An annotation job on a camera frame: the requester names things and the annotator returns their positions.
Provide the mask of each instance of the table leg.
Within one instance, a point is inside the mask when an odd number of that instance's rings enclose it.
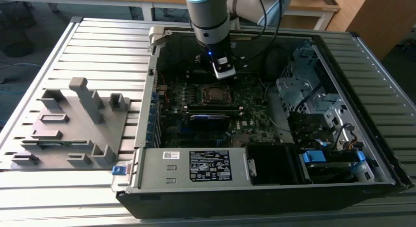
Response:
[[[145,21],[155,21],[155,9],[151,2],[141,2],[143,19]]]
[[[327,30],[327,27],[328,27],[328,24],[331,22],[333,14],[335,14],[335,12],[332,12],[332,11],[324,12],[323,16],[317,20],[317,23],[316,23],[313,30],[317,30],[317,31]]]
[[[59,9],[57,9],[57,3],[48,3],[48,6],[49,6],[49,9],[52,12],[57,12]]]

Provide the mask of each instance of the blue tab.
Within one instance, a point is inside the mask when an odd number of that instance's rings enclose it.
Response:
[[[315,163],[315,162],[327,162],[324,152],[323,151],[307,151],[303,154],[303,158],[305,163]]]
[[[364,152],[359,151],[359,152],[357,152],[357,156],[359,156],[360,161],[364,161],[364,160],[365,160]]]
[[[124,176],[127,174],[128,167],[127,166],[113,166],[112,167],[112,175]]]
[[[303,153],[301,156],[303,156],[303,158],[304,158],[304,162],[305,162],[305,163],[309,163],[311,160],[309,160],[309,157],[308,157],[307,153]]]

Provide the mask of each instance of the motherboard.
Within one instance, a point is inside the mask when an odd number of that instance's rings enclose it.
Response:
[[[201,70],[160,73],[161,147],[240,147],[275,142],[267,89],[255,76],[217,80]]]

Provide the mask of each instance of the warning label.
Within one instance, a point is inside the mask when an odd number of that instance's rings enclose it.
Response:
[[[228,151],[189,151],[189,179],[192,182],[231,181]]]

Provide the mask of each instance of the floor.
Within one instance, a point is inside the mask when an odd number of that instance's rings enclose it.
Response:
[[[132,19],[131,9],[121,6],[97,6],[97,5],[72,5],[59,4],[59,12],[53,13],[49,10],[48,4],[32,3],[32,14],[36,20],[36,25],[25,29],[29,40],[35,43],[35,52],[21,58],[9,58],[0,52],[0,67],[5,64],[15,63],[35,63],[41,65],[48,58],[48,55],[55,47],[55,44],[68,26],[69,20],[75,16],[87,18],[104,19]],[[164,9],[168,17],[164,16],[161,9],[156,9],[156,20],[188,22],[187,10]],[[133,11],[135,17],[143,20],[141,10]],[[0,83],[0,91],[9,93],[20,93],[27,90],[31,82],[37,74],[37,68],[32,66],[12,66],[0,69],[0,82],[5,78],[5,82]],[[9,116],[19,104],[23,94],[3,94],[0,93],[0,130],[5,125]]]
[[[59,37],[73,16],[105,19],[132,19],[131,9],[121,6],[96,5],[69,5],[59,4],[59,12],[53,13],[45,3],[32,3],[32,14],[37,24],[25,30],[31,41],[35,43],[35,52],[21,58],[9,58],[0,52],[0,67],[4,63],[36,63],[41,65],[52,51]],[[156,9],[156,20],[188,22],[187,10]],[[133,16],[143,19],[140,9],[133,9]],[[408,96],[416,102],[416,49],[404,53],[400,48],[395,48],[383,60],[383,64],[389,70],[393,78],[399,82]],[[24,92],[35,76],[37,68],[13,66],[0,69],[0,77],[5,82],[0,84],[0,91]],[[0,93],[0,129],[8,120],[23,94]]]

